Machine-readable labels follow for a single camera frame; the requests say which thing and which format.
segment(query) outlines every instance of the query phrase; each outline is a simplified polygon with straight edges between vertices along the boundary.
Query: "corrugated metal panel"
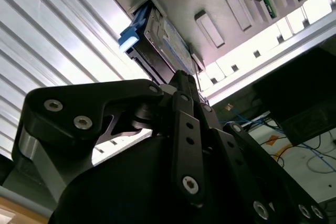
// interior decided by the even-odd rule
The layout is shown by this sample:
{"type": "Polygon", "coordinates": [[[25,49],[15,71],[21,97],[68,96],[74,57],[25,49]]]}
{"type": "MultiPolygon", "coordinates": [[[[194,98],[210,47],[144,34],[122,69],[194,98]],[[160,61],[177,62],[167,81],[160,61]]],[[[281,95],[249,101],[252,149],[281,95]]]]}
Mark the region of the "corrugated metal panel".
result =
{"type": "Polygon", "coordinates": [[[30,90],[146,78],[118,50],[130,22],[114,0],[0,0],[0,154],[30,90]]]}

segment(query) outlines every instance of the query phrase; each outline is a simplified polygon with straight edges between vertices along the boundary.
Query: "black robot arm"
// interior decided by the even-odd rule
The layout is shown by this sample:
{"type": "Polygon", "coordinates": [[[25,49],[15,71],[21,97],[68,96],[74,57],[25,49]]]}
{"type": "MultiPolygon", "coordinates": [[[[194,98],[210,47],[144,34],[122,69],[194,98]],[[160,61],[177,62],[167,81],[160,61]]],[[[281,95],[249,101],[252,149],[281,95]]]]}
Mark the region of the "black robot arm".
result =
{"type": "Polygon", "coordinates": [[[26,97],[13,160],[58,203],[49,223],[328,223],[239,124],[221,129],[195,80],[43,88],[26,97]],[[96,144],[152,129],[97,166],[96,144]]]}

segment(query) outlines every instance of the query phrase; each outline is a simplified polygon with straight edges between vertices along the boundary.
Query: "cable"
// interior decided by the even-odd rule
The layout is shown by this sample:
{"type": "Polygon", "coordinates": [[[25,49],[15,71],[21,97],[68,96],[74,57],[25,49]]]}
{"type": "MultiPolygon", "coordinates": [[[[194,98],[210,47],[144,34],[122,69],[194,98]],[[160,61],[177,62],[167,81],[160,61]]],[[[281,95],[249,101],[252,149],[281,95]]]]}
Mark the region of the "cable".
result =
{"type": "Polygon", "coordinates": [[[265,122],[263,119],[259,119],[259,120],[255,120],[255,121],[251,121],[245,117],[243,117],[242,115],[240,115],[238,113],[238,111],[235,109],[235,108],[231,108],[231,111],[237,116],[239,117],[241,120],[243,120],[244,122],[247,122],[247,123],[256,123],[256,124],[259,124],[259,125],[264,125],[264,126],[267,126],[281,134],[284,134],[284,132],[282,131],[282,129],[276,127],[276,126],[271,126],[269,125],[267,122],[265,122]]]}
{"type": "MultiPolygon", "coordinates": [[[[336,158],[335,158],[335,157],[332,157],[332,156],[330,156],[330,155],[327,155],[327,153],[332,152],[332,151],[334,151],[334,150],[336,150],[336,148],[332,149],[331,151],[321,153],[320,155],[323,155],[323,156],[332,158],[333,160],[336,161],[336,158]]],[[[310,171],[313,172],[313,173],[319,173],[319,174],[329,174],[329,173],[333,173],[333,172],[334,172],[334,171],[330,171],[330,172],[321,172],[321,171],[318,171],[318,170],[315,170],[315,169],[311,168],[311,166],[309,165],[309,163],[310,163],[314,158],[316,158],[316,156],[311,157],[311,158],[308,159],[308,161],[306,162],[306,166],[307,166],[308,170],[310,170],[310,171]]]]}
{"type": "Polygon", "coordinates": [[[278,155],[275,155],[275,154],[269,154],[270,156],[272,156],[272,157],[277,157],[278,158],[278,160],[279,159],[281,159],[282,160],[282,168],[285,166],[285,160],[282,158],[282,157],[279,157],[278,155]]]}
{"type": "Polygon", "coordinates": [[[267,143],[269,143],[269,142],[273,142],[273,141],[276,141],[276,140],[279,140],[279,139],[285,139],[285,138],[287,138],[287,137],[286,137],[286,136],[283,136],[283,137],[279,137],[279,138],[277,138],[277,139],[267,140],[267,141],[261,143],[260,145],[264,145],[264,144],[267,144],[267,143]]]}
{"type": "Polygon", "coordinates": [[[318,157],[319,159],[321,159],[326,165],[328,165],[334,172],[336,172],[336,169],[334,167],[332,167],[327,161],[325,161],[322,157],[320,157],[319,154],[322,154],[320,153],[319,151],[316,151],[314,149],[312,149],[311,147],[309,147],[307,144],[302,144],[303,146],[305,146],[306,148],[310,149],[316,157],[318,157]]]}
{"type": "Polygon", "coordinates": [[[311,150],[314,154],[315,154],[315,157],[319,157],[326,165],[328,165],[333,171],[332,172],[336,172],[336,170],[327,162],[325,161],[322,157],[320,157],[320,155],[323,155],[321,152],[317,151],[317,150],[314,150],[312,149],[311,147],[309,147],[308,145],[306,144],[302,144],[303,146],[290,146],[288,147],[287,149],[284,149],[280,155],[279,155],[279,158],[277,160],[277,162],[279,162],[279,159],[281,158],[281,156],[285,153],[285,151],[291,149],[291,148],[294,148],[294,147],[298,147],[298,148],[304,148],[304,149],[308,149],[308,150],[311,150]]]}
{"type": "Polygon", "coordinates": [[[321,135],[319,135],[319,145],[318,145],[316,148],[313,148],[313,147],[311,147],[311,146],[309,146],[309,145],[306,145],[306,146],[308,146],[309,148],[311,148],[311,149],[317,151],[317,149],[320,148],[320,146],[321,146],[321,135]]]}

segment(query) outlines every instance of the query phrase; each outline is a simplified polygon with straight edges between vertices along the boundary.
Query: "blue cable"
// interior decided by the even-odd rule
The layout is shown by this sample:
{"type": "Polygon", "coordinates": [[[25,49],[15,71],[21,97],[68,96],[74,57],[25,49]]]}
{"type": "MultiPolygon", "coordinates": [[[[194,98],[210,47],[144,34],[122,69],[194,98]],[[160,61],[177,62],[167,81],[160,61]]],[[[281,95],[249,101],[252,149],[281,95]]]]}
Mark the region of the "blue cable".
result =
{"type": "MultiPolygon", "coordinates": [[[[247,118],[245,118],[245,117],[243,117],[243,116],[241,116],[239,113],[238,113],[238,111],[236,111],[234,108],[232,108],[231,109],[232,111],[233,111],[233,113],[234,114],[236,114],[236,116],[238,116],[240,119],[242,119],[243,120],[243,122],[249,122],[249,123],[256,123],[256,124],[259,124],[259,125],[264,125],[264,126],[267,126],[267,127],[270,127],[271,129],[273,129],[273,130],[275,130],[275,131],[277,131],[277,132],[279,132],[279,133],[281,133],[281,134],[285,134],[283,131],[282,131],[282,129],[278,129],[278,128],[276,128],[276,127],[272,127],[272,126],[270,126],[270,125],[267,125],[267,124],[265,124],[263,121],[261,121],[261,120],[256,120],[256,121],[250,121],[250,120],[248,120],[247,118]]],[[[303,148],[306,148],[306,149],[308,149],[308,150],[310,150],[310,151],[312,151],[319,159],[321,159],[326,165],[328,165],[334,172],[336,172],[336,169],[334,168],[334,167],[332,167],[327,161],[325,161],[321,156],[320,156],[320,154],[322,154],[322,153],[320,153],[319,151],[316,151],[316,150],[314,150],[313,148],[311,148],[309,145],[307,145],[307,144],[302,144],[304,147],[303,148]]]]}
{"type": "Polygon", "coordinates": [[[326,165],[328,165],[334,172],[336,172],[336,169],[334,167],[331,166],[331,164],[329,164],[327,161],[325,161],[321,156],[320,156],[320,152],[316,152],[316,150],[314,150],[313,148],[311,148],[309,145],[307,144],[302,144],[305,148],[311,150],[319,159],[321,159],[326,165]]]}
{"type": "Polygon", "coordinates": [[[243,117],[242,115],[240,115],[239,113],[238,113],[238,111],[235,109],[235,108],[232,108],[231,109],[232,110],[232,112],[237,116],[237,117],[239,117],[240,119],[242,119],[243,120],[243,122],[247,122],[247,123],[256,123],[256,124],[259,124],[259,125],[264,125],[264,126],[267,126],[267,127],[269,127],[269,128],[271,128],[271,129],[273,129],[273,130],[275,130],[275,131],[277,131],[277,132],[279,132],[279,133],[281,133],[281,134],[283,134],[284,135],[284,132],[282,131],[282,129],[278,129],[278,128],[276,128],[276,127],[272,127],[272,126],[270,126],[270,125],[267,125],[267,124],[265,124],[262,120],[255,120],[255,121],[251,121],[251,120],[248,120],[247,118],[245,118],[245,117],[243,117]]]}

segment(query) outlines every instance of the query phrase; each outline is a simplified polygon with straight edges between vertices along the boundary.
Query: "hard drive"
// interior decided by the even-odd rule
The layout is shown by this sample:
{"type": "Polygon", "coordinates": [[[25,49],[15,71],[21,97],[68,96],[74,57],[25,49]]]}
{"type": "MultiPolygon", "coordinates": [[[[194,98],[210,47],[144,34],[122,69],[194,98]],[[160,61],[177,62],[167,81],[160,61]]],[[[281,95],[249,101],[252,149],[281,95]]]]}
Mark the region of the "hard drive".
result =
{"type": "Polygon", "coordinates": [[[151,1],[135,12],[134,21],[121,34],[119,45],[157,84],[168,83],[177,70],[195,75],[199,63],[193,57],[202,63],[191,55],[175,27],[151,1]]]}
{"type": "Polygon", "coordinates": [[[173,71],[184,70],[188,74],[195,74],[188,46],[169,20],[155,7],[148,17],[144,35],[173,71]]]}

